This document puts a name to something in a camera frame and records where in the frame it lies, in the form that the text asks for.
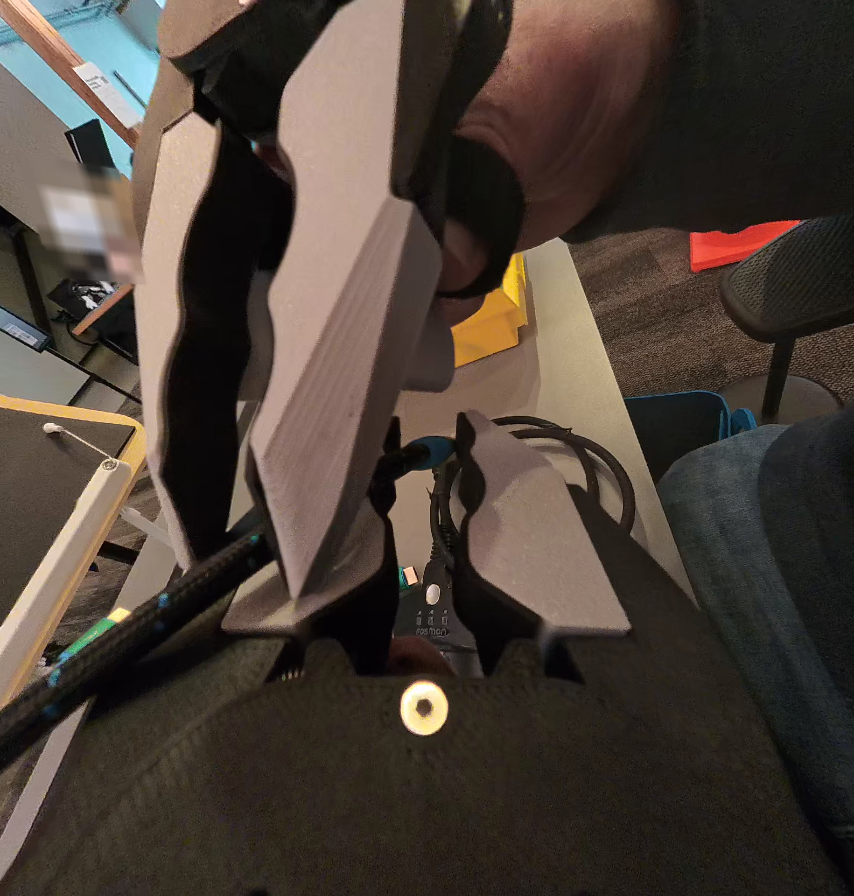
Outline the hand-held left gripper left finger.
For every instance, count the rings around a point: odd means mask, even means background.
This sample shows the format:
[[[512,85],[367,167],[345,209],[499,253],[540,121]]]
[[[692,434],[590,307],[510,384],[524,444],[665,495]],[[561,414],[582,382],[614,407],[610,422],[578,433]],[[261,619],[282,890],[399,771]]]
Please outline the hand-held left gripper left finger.
[[[399,600],[398,562],[388,519],[355,519],[339,553],[315,585],[290,594],[275,563],[235,592],[224,630],[306,642],[322,636],[348,643],[388,638]]]

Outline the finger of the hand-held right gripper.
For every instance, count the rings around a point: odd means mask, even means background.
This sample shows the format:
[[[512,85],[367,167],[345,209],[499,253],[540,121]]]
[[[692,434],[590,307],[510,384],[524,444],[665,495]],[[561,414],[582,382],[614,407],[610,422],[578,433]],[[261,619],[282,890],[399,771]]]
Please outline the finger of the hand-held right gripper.
[[[283,252],[283,181],[191,112],[162,136],[136,289],[148,464],[182,569],[227,541],[249,296]]]
[[[345,6],[279,109],[294,224],[250,447],[294,599],[322,588],[353,526],[440,273],[419,210],[390,189],[404,9]]]

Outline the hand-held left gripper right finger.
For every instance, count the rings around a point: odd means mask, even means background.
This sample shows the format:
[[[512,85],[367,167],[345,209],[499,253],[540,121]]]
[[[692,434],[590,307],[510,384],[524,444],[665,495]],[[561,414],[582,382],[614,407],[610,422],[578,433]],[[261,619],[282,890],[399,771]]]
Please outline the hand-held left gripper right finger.
[[[631,624],[561,472],[544,454],[469,410],[457,415],[463,509],[455,612],[480,660],[531,640],[550,660],[570,638],[619,638]]]

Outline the black hdmi switch box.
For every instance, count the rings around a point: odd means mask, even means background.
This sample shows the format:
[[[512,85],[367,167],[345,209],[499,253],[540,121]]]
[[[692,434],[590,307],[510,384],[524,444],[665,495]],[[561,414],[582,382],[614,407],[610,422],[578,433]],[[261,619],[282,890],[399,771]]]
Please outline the black hdmi switch box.
[[[636,518],[635,491],[628,473],[607,449],[582,435],[574,434],[550,420],[525,415],[496,418],[496,425],[523,441],[559,442],[579,461],[588,496],[600,505],[600,467],[612,474],[622,501],[619,526],[632,532]],[[453,520],[451,498],[460,464],[453,450],[441,454],[441,462],[432,469],[430,490],[430,529],[432,550],[419,581],[409,581],[399,573],[399,610],[394,636],[413,635],[435,647],[453,673],[461,678],[481,678],[482,666],[472,633],[459,619],[453,606],[453,566],[457,550],[458,528]]]

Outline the yellow plastic bin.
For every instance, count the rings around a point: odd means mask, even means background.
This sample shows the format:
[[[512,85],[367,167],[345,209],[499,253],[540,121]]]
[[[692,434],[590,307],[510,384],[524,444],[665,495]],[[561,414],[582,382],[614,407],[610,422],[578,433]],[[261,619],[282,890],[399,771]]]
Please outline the yellow plastic bin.
[[[514,348],[527,324],[527,280],[522,252],[511,257],[501,285],[487,294],[483,305],[451,329],[455,368]]]

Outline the person's right forearm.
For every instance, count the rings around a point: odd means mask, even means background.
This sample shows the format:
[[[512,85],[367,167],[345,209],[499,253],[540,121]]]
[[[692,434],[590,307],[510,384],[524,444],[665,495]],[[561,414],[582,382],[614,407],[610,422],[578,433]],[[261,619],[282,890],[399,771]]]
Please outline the person's right forearm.
[[[636,161],[569,242],[854,212],[854,1],[679,2]]]

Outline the person's right hand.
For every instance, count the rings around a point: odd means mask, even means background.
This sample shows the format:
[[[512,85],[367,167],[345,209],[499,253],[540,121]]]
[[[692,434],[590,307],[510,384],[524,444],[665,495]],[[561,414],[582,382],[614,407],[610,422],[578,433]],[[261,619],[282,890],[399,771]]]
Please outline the person's right hand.
[[[503,57],[456,133],[521,185],[516,249],[561,237],[610,195],[652,118],[679,25],[676,2],[518,1]]]

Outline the small black screen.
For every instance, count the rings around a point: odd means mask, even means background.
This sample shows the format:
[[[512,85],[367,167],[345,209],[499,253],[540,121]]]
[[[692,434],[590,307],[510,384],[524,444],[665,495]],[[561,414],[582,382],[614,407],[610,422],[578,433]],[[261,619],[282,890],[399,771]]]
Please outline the small black screen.
[[[52,335],[2,305],[0,305],[0,332],[38,353],[53,348]]]

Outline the blue plastic bin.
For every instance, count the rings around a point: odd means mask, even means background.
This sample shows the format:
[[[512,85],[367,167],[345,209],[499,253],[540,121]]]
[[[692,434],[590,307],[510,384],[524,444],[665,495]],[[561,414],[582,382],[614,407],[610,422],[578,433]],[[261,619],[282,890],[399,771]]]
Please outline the blue plastic bin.
[[[656,484],[685,455],[757,428],[750,409],[732,409],[718,392],[647,395],[625,398],[624,403]]]

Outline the person's leg in jeans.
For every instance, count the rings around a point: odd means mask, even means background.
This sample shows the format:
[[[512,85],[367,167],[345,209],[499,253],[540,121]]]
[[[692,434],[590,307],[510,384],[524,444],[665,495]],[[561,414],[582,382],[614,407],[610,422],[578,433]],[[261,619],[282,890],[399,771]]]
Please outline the person's leg in jeans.
[[[658,494],[695,594],[854,891],[854,403],[701,447]]]

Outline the grey panel with wooden rim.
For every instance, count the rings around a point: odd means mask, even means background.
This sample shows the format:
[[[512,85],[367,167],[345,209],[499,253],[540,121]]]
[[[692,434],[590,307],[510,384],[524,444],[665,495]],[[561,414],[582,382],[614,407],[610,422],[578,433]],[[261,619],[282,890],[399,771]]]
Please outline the grey panel with wooden rim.
[[[0,396],[0,709],[33,677],[146,448],[126,416]]]

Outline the orange cone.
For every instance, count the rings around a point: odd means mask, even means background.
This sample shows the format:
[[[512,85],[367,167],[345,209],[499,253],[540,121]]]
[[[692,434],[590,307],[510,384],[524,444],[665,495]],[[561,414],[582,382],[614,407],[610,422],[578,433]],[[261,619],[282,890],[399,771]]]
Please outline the orange cone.
[[[690,233],[690,270],[705,270],[739,263],[772,242],[788,230],[800,224],[800,220],[780,220],[761,223],[744,230]]]

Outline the black office chair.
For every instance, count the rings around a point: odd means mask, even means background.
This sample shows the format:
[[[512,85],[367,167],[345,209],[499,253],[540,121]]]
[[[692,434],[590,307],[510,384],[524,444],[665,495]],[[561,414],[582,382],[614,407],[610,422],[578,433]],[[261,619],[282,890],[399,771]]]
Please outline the black office chair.
[[[854,323],[854,212],[802,221],[758,249],[720,283],[724,312],[755,342],[770,345],[767,375],[721,391],[759,425],[788,425],[843,406],[821,382],[790,372],[796,342]]]

